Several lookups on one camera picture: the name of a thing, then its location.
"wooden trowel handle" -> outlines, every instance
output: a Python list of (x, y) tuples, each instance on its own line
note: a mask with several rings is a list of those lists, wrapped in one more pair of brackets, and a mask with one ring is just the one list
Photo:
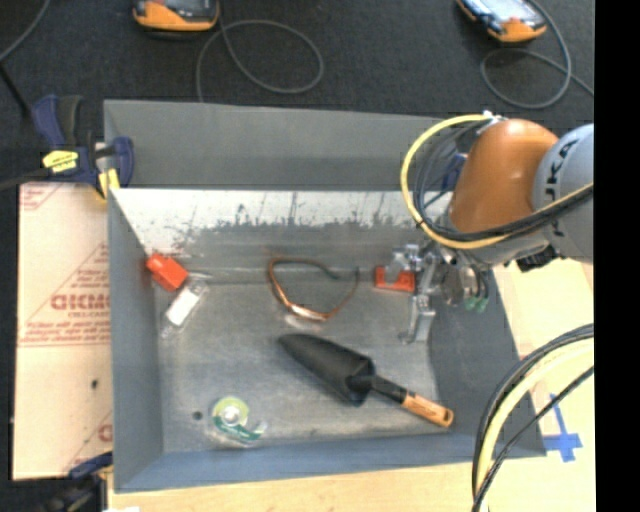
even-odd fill
[(423, 396), (416, 395), (413, 391), (407, 391), (402, 407), (441, 427), (448, 427), (453, 422), (453, 411), (451, 409), (447, 409), (443, 405)]
[(391, 398), (413, 414), (417, 414), (441, 427), (448, 427), (453, 422), (453, 411), (451, 409), (417, 395), (413, 391), (409, 391), (407, 388), (379, 375), (350, 377), (348, 385), (351, 389), (362, 392), (373, 389), (387, 398)]

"white small object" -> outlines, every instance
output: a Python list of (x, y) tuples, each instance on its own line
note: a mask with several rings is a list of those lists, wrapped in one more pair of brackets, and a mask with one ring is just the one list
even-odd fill
[(186, 324), (193, 311), (202, 298), (206, 295), (209, 287), (202, 279), (190, 280), (183, 285), (164, 314), (164, 326), (162, 336), (166, 337), (176, 331), (181, 330)]

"orange clip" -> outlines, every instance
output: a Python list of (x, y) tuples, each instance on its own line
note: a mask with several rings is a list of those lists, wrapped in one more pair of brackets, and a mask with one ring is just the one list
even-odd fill
[(173, 292), (180, 288), (189, 273), (173, 258), (165, 258), (154, 253), (147, 259), (147, 268), (153, 273), (153, 278), (167, 291)]
[(385, 267), (378, 266), (374, 272), (374, 286), (383, 290), (396, 290), (413, 293), (416, 289), (416, 275), (411, 270), (402, 270), (395, 283), (387, 283), (384, 279)]

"black trowel blade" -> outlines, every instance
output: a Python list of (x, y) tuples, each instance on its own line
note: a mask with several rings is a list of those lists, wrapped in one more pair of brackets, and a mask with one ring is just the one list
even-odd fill
[(367, 397), (368, 389), (351, 389), (351, 377), (373, 376), (371, 359), (341, 345), (310, 334), (285, 334), (278, 342), (287, 353), (329, 388), (354, 405)]

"blue clamp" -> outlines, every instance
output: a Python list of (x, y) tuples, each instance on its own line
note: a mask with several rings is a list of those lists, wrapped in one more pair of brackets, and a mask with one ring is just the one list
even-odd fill
[[(48, 170), (47, 179), (88, 183), (106, 197), (109, 183), (115, 180), (118, 186), (126, 187), (131, 181), (134, 169), (133, 143), (129, 137), (116, 137), (97, 151), (93, 147), (79, 145), (75, 136), (75, 124), (81, 101), (80, 96), (59, 98), (51, 94), (31, 108), (36, 131), (44, 137), (51, 149), (48, 156), (55, 160), (57, 154), (63, 154), (63, 158), (67, 158), (64, 165), (57, 168), (45, 165)], [(107, 171), (96, 165), (96, 161), (102, 157), (112, 159), (113, 165)]]

